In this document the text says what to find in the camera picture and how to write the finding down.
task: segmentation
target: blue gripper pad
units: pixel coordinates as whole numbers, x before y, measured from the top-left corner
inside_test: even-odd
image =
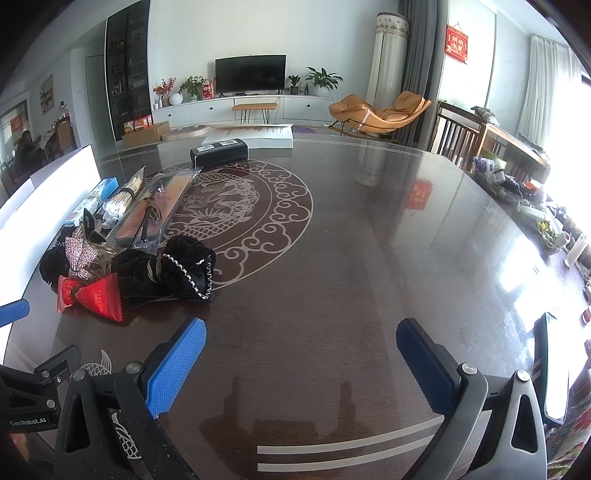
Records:
[[[205,346],[205,337],[205,323],[194,319],[148,380],[146,404],[154,418],[173,406],[174,399]]]
[[[396,328],[396,346],[431,409],[448,416],[456,409],[456,386],[437,355],[408,320]]]
[[[8,305],[0,307],[0,327],[23,319],[29,315],[30,311],[29,302],[25,299],[13,301]]]

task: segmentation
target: white cup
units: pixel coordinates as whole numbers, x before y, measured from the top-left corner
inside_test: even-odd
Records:
[[[587,248],[587,237],[581,233],[574,246],[570,249],[569,254],[564,259],[566,266],[569,268],[572,267],[579,259],[585,248]]]
[[[564,248],[570,242],[570,235],[567,232],[560,232],[560,235],[554,240],[554,246],[556,248]]]

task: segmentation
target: clear plastic package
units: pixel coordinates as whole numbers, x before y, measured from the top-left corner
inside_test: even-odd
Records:
[[[133,204],[134,199],[142,186],[142,182],[144,181],[144,168],[145,167],[142,167],[135,172],[129,182],[121,187],[119,193],[105,202],[105,216],[103,218],[105,228],[113,228],[117,221],[125,215],[125,212],[127,212]]]
[[[107,245],[149,251],[158,249],[178,204],[198,174],[199,170],[189,168],[156,175],[111,230]]]

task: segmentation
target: red candy wrapper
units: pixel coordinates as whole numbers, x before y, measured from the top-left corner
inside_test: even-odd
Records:
[[[57,281],[57,313],[76,303],[75,293],[80,288],[80,282],[60,275]]]
[[[61,313],[76,302],[101,317],[123,321],[116,273],[86,287],[81,287],[77,280],[60,277],[57,284],[57,311]]]

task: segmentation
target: glass tabletop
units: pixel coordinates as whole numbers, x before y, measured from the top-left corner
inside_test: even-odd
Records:
[[[144,165],[181,168],[200,142],[126,151],[99,170],[121,184]],[[202,173],[169,230],[216,251],[211,301],[124,309],[116,325],[56,313],[37,271],[5,364],[31,370],[74,344],[89,371],[120,371],[203,319],[204,350],[160,417],[203,480],[401,478],[443,419],[398,352],[397,324],[414,317],[458,362],[510,376],[532,367],[534,322],[567,308],[532,243],[464,172],[381,142],[295,135],[293,150],[251,150]]]

